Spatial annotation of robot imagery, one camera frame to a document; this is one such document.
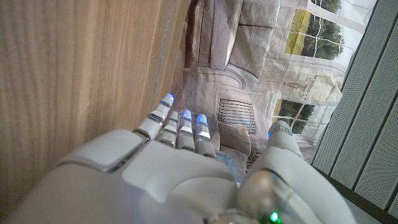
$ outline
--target robotic hand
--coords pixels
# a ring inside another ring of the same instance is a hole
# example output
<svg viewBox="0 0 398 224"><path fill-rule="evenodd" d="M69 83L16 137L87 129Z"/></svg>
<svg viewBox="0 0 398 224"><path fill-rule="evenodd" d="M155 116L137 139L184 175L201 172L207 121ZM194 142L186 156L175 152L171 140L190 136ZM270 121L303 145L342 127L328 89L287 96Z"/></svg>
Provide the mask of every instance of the robotic hand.
<svg viewBox="0 0 398 224"><path fill-rule="evenodd" d="M215 159L206 116L193 130L188 110L167 118L173 101L165 96L133 132L111 131L69 153L7 222L355 223L286 123L271 127L267 150L238 187Z"/></svg>

